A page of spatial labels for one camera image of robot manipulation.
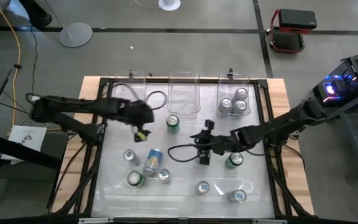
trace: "wooden table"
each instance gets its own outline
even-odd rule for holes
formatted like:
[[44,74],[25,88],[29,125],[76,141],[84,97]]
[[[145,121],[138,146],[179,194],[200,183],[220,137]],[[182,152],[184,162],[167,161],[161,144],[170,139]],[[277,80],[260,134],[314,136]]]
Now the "wooden table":
[[[96,98],[99,81],[101,77],[84,77],[83,84],[80,91],[80,98],[87,100],[93,100]],[[161,77],[148,77],[149,79],[161,78]],[[267,79],[268,81],[268,90],[270,94],[270,100],[273,109],[273,115],[275,117],[280,116],[290,110],[290,104],[288,102],[287,91],[285,89],[285,84],[283,79]],[[267,110],[265,107],[264,94],[261,91],[261,99],[264,109],[265,120],[269,120],[267,117]],[[91,114],[75,114],[75,119],[83,122],[90,123],[92,120]],[[298,141],[289,139],[288,145],[299,152]],[[74,155],[74,153],[81,147],[81,140],[79,137],[73,138],[68,144],[60,171],[60,176],[65,170],[68,161]],[[91,154],[90,163],[93,162],[93,157],[95,154],[96,148],[94,147],[93,153]],[[62,180],[62,184],[58,190],[57,196],[53,203],[52,211],[56,211],[63,206],[63,204],[70,198],[73,191],[76,189],[81,175],[81,169],[83,167],[85,150],[82,150],[79,155],[74,159],[71,166],[68,168],[65,178]],[[293,151],[283,147],[282,151],[282,161],[284,166],[285,178],[287,180],[288,188],[291,190],[292,194],[296,197],[303,208],[313,214],[313,206],[311,204],[310,193],[308,188],[308,183],[306,180],[305,171],[303,169],[303,163],[301,158],[295,154]],[[81,211],[86,206],[86,199],[88,198],[89,184],[84,190]],[[281,211],[284,213],[284,202],[281,190],[277,186],[278,200]]]

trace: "plastic container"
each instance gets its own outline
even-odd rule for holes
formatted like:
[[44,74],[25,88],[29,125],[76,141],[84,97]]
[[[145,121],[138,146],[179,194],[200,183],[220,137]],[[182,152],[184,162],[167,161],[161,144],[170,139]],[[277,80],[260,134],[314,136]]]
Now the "plastic container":
[[[237,90],[240,90],[247,93],[246,98],[241,98],[236,94]],[[223,99],[230,99],[232,101],[232,108],[230,110],[224,109],[221,106]],[[246,109],[243,112],[238,112],[235,108],[236,100],[242,100],[246,103]],[[216,107],[219,113],[226,114],[229,116],[245,116],[251,113],[249,108],[249,77],[240,73],[234,73],[232,70],[229,72],[219,74],[218,81],[218,97]]]
[[[130,86],[136,93],[134,96],[133,92],[128,89],[125,85]],[[113,85],[117,85],[113,88],[112,96],[117,98],[124,98],[131,101],[145,100],[146,94],[146,76],[144,72],[119,72],[116,73],[115,81]]]
[[200,75],[192,71],[169,74],[168,110],[180,118],[195,118],[200,111]]

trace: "white tray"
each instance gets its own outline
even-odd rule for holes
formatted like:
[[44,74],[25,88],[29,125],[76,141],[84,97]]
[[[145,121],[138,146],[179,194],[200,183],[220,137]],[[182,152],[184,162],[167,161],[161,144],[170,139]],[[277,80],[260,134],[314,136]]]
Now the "white tray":
[[[146,95],[155,90],[168,93],[168,83],[148,83]],[[146,142],[135,143],[130,126],[109,121],[94,193],[92,217],[274,217],[264,156],[252,156],[243,152],[243,165],[229,170],[224,166],[228,154],[213,154],[209,166],[200,165],[196,161],[175,162],[167,154],[169,147],[193,143],[189,136],[206,129],[206,119],[215,122],[213,135],[229,135],[232,129],[259,124],[253,85],[249,86],[251,113],[241,118],[223,116],[216,109],[216,90],[216,85],[200,84],[201,110],[195,119],[180,120],[178,134],[167,133],[165,120],[170,115],[167,106],[154,111],[155,122],[145,126],[152,132]],[[156,107],[161,105],[162,100],[162,96],[156,94],[150,97],[149,104]],[[132,167],[123,159],[122,155],[126,149],[134,150],[140,157],[142,162],[139,166]],[[151,149],[160,149],[163,152],[160,168],[170,171],[171,184],[165,185],[157,178],[150,178],[144,189],[130,186],[127,183],[128,173],[132,170],[142,172]],[[258,143],[252,152],[263,153],[262,143]],[[196,149],[174,149],[172,154],[178,159],[188,159],[196,155]],[[201,180],[207,181],[211,186],[211,190],[204,196],[196,195],[195,192],[195,187]],[[226,193],[235,189],[247,192],[247,200],[244,203],[227,201]]]

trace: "aluminum can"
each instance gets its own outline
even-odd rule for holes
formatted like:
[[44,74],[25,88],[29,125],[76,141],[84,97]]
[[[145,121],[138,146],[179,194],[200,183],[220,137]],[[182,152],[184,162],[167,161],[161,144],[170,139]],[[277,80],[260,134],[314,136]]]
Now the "aluminum can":
[[167,130],[171,134],[179,132],[179,118],[175,115],[171,115],[167,118]]
[[248,91],[245,88],[240,88],[234,93],[232,101],[236,102],[237,100],[245,100],[247,97]]
[[171,174],[167,169],[160,169],[160,171],[158,172],[158,178],[164,184],[169,184],[171,182]]
[[226,197],[230,202],[242,203],[247,199],[247,194],[243,190],[233,190],[227,193]]
[[201,181],[196,186],[196,193],[198,195],[204,195],[209,192],[209,183],[207,181]]
[[233,107],[233,102],[229,98],[221,100],[218,110],[222,113],[229,113]]
[[125,161],[131,163],[133,166],[138,166],[140,164],[139,157],[132,149],[125,150],[124,159]]
[[244,157],[241,153],[233,152],[227,157],[224,165],[229,169],[234,169],[244,162]]
[[231,113],[234,114],[243,114],[247,110],[248,106],[244,100],[237,100],[234,103],[233,110]]
[[129,185],[138,188],[143,187],[147,182],[147,178],[136,170],[133,170],[128,174],[127,180]]
[[152,149],[143,166],[143,173],[149,176],[154,176],[162,162],[162,152],[158,149]]

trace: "gray floor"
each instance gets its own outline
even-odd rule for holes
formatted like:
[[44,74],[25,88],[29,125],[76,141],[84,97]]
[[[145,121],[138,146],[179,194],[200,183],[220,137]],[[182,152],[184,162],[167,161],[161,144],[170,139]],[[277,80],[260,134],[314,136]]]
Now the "gray floor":
[[[181,8],[174,12],[141,8],[128,0],[49,2],[65,24],[81,21],[92,27],[112,28],[257,29],[252,0],[182,0]],[[140,2],[155,6],[157,1]],[[314,11],[318,30],[358,30],[358,1],[259,0],[259,6],[265,29],[274,10],[281,7]],[[28,24],[17,1],[12,0],[9,10],[8,18],[15,26]],[[55,19],[50,26],[58,26]],[[84,76],[114,75],[128,69],[155,76],[171,70],[196,70],[204,77],[216,77],[232,67],[250,77],[266,77],[257,34],[101,32],[78,49],[60,45],[56,32],[35,34],[39,44],[35,89],[41,95],[77,97]],[[16,81],[18,102],[29,109],[24,94],[31,91],[35,42],[30,32],[18,35],[23,66]],[[358,35],[304,35],[304,40],[306,49],[300,54],[268,49],[273,75],[284,78],[291,106],[304,99],[341,58],[358,54]],[[16,57],[12,34],[0,31],[0,67],[11,67]],[[10,95],[11,86],[12,79],[5,89]],[[11,103],[6,96],[1,102]],[[0,106],[0,136],[9,130],[11,113],[11,109]],[[18,113],[17,123],[24,119],[26,116]],[[323,218],[358,221],[358,183],[344,180],[357,164],[339,130],[336,123],[308,128],[301,135],[301,152],[315,213]]]

